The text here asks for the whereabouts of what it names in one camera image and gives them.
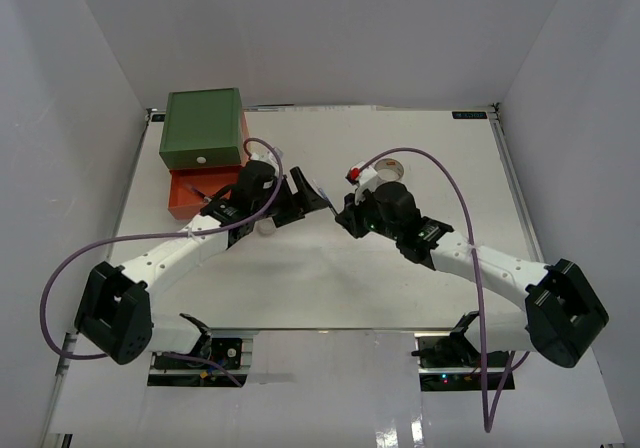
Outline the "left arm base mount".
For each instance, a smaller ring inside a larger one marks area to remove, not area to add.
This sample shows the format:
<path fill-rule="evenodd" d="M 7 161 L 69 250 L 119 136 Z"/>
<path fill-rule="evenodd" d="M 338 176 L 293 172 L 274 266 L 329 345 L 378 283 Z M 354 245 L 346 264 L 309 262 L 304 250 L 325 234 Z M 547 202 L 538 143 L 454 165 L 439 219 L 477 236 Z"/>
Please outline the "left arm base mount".
<path fill-rule="evenodd" d="M 252 338 L 212 338 L 198 354 L 208 363 L 154 355 L 147 378 L 151 387 L 240 388 L 252 362 Z"/>

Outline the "orange cardboard box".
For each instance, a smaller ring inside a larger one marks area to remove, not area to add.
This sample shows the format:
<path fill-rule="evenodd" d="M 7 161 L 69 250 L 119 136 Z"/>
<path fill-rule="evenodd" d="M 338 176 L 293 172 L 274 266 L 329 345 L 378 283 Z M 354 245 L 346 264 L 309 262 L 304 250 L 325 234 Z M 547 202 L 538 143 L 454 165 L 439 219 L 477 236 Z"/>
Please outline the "orange cardboard box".
<path fill-rule="evenodd" d="M 242 128 L 244 141 L 248 138 L 249 132 L 243 112 Z M 197 189 L 212 197 L 220 189 L 237 181 L 240 169 L 248 161 L 243 144 L 243 163 L 236 166 L 209 167 L 199 169 L 170 170 L 168 211 L 177 220 L 187 220 L 197 214 L 204 203 L 198 196 L 191 193 L 187 184 L 195 186 Z"/>

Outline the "purple pen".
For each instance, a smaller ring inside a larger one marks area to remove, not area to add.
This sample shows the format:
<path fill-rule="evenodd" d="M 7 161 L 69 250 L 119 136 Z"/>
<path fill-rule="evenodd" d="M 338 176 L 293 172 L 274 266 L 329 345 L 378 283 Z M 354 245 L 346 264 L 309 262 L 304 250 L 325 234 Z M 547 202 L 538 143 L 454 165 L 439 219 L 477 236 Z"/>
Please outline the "purple pen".
<path fill-rule="evenodd" d="M 197 189 L 195 186 L 193 186 L 191 184 L 187 184 L 186 188 L 191 193 L 193 193 L 194 195 L 198 196 L 204 203 L 209 203 L 211 201 L 211 197 L 209 195 L 207 195 L 206 193 L 204 193 L 201 190 Z"/>

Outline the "large white tape roll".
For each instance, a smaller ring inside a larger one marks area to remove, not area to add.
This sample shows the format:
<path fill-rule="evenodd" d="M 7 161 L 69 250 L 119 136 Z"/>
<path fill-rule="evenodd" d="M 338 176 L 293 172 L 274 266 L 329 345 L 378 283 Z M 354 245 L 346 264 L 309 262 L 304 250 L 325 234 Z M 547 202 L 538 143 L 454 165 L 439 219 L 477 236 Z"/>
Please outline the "large white tape roll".
<path fill-rule="evenodd" d="M 404 177 L 404 166 L 396 159 L 381 158 L 374 164 L 378 177 L 383 182 L 400 182 Z"/>

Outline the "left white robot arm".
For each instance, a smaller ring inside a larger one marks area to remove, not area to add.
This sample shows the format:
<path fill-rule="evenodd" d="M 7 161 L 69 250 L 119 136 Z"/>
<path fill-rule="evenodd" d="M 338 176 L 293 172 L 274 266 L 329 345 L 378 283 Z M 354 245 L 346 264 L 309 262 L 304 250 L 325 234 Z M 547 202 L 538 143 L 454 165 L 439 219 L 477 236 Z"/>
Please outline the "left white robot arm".
<path fill-rule="evenodd" d="M 202 366 L 211 355 L 210 328 L 185 313 L 158 314 L 154 304 L 200 263 L 249 235 L 257 221 L 281 227 L 327 206 L 299 168 L 277 178 L 271 164 L 250 161 L 175 238 L 119 266 L 96 265 L 74 326 L 120 365 L 144 352 L 173 352 L 188 366 Z"/>

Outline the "blue pen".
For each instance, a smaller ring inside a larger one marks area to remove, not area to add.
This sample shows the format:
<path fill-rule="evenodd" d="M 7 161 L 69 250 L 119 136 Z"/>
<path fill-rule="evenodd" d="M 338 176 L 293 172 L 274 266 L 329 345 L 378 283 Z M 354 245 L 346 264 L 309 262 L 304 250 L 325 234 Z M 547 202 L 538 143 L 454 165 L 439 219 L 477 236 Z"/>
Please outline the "blue pen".
<path fill-rule="evenodd" d="M 331 202 L 331 200 L 329 199 L 328 195 L 325 193 L 325 191 L 318 187 L 318 192 L 321 195 L 321 197 L 324 199 L 324 201 L 327 203 L 328 208 L 330 209 L 330 211 L 332 212 L 332 214 L 335 216 L 337 215 L 337 210 L 335 209 L 333 203 Z"/>

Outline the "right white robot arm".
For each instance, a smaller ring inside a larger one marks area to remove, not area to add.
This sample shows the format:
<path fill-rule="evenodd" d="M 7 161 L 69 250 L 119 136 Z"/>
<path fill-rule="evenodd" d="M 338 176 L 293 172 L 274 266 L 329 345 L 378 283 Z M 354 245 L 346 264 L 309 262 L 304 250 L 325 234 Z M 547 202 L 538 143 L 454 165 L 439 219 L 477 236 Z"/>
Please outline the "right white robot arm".
<path fill-rule="evenodd" d="M 609 322 L 609 314 L 582 269 L 561 259 L 554 264 L 522 260 L 498 250 L 475 248 L 450 225 L 421 214 L 404 184 L 350 193 L 336 216 L 352 237 L 375 233 L 395 243 L 408 261 L 470 282 L 517 307 L 517 312 L 481 321 L 463 316 L 451 334 L 451 352 L 472 367 L 496 351 L 536 352 L 572 368 Z"/>

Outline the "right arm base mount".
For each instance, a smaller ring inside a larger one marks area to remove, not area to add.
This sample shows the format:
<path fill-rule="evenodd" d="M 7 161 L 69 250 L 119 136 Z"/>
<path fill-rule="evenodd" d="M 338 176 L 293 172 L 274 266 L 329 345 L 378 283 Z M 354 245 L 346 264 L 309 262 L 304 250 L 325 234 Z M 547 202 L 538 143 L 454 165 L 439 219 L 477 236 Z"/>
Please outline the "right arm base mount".
<path fill-rule="evenodd" d="M 445 336 L 418 333 L 411 355 L 418 364 L 423 393 L 471 392 L 481 390 L 481 359 Z"/>

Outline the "small clear tape roll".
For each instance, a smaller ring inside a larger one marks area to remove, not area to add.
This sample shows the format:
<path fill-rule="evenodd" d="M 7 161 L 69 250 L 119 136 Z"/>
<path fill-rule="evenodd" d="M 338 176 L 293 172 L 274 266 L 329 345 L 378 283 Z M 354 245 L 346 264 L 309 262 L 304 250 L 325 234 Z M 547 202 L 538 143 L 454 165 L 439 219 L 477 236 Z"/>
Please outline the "small clear tape roll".
<path fill-rule="evenodd" d="M 263 219 L 256 223 L 256 229 L 262 236 L 270 236 L 276 232 L 276 226 L 272 219 Z"/>

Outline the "green drawer box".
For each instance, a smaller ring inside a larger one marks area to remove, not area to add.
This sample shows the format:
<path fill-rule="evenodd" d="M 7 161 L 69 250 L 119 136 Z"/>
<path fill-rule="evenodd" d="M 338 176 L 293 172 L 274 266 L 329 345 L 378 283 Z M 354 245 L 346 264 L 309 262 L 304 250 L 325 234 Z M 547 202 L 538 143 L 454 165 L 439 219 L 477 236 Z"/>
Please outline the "green drawer box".
<path fill-rule="evenodd" d="M 242 120 L 237 88 L 172 92 L 159 155 L 170 170 L 240 165 Z"/>

